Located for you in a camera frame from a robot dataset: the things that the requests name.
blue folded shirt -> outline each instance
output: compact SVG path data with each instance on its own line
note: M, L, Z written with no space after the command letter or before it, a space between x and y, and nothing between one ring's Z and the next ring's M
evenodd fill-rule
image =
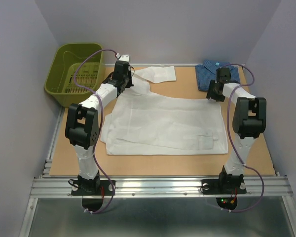
M216 69L223 67L224 65L230 64L228 62L220 62L213 60L204 60L203 64L196 65L196 79L198 89L201 91L208 91L209 83L211 80L216 80ZM238 68L233 66L227 66L230 69L231 80L235 80L240 83Z

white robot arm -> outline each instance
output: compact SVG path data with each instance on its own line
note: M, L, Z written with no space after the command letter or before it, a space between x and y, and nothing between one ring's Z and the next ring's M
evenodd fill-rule
M133 86L129 55L122 55L115 63L114 71L106 78L97 95L101 98L103 108L117 98L125 88ZM93 159L94 146L99 138L98 111L100 102L96 95L91 95L79 104L71 104L68 109L65 136L74 146L78 164L78 179L74 187L80 190L77 195L95 194L100 185L99 169Z
M245 194L244 164L246 164L252 144L265 131L266 99L251 95L238 83L232 81L229 68L217 69L216 80L211 81L206 97L216 101L224 101L227 97L235 104L232 120L233 143L242 161L232 148L219 178L203 180L206 187L202 189L202 192L209 195L226 195L234 191L238 194Z

wooden table surface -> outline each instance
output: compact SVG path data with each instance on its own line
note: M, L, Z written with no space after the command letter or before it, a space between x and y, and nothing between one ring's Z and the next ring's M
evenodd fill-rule
M112 68L106 69L106 75ZM204 99L206 92L197 88L194 67L176 67L177 81L150 84L152 92L175 98ZM245 83L242 69L239 69L241 83ZM111 101L104 109L104 114L112 112L116 100ZM227 103L221 103L222 116L226 125ZM50 175L77 175L78 161L73 146L65 138L67 109L63 117L56 150L50 169ZM109 156L105 144L100 140L96 145L96 157L102 169L108 175L218 175L222 166L228 160L231 152L228 141L228 154L225 155L196 155L196 156ZM255 141L247 160L247 165L256 168L263 175L275 174L270 154L263 135ZM245 174L255 174L245 170Z

screw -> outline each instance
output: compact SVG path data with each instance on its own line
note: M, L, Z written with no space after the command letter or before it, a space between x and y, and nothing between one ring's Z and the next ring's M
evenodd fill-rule
M240 189L244 190L246 188L246 185L244 183L240 184Z

green plastic basket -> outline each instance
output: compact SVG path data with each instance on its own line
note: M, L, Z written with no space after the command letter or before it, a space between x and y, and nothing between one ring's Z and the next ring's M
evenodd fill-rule
M102 49L97 43L70 43L61 46L50 68L45 90L64 107L86 100L91 92L77 87L74 73L80 64L92 53ZM76 81L96 91L104 80L105 66L103 52L90 58L79 70Z

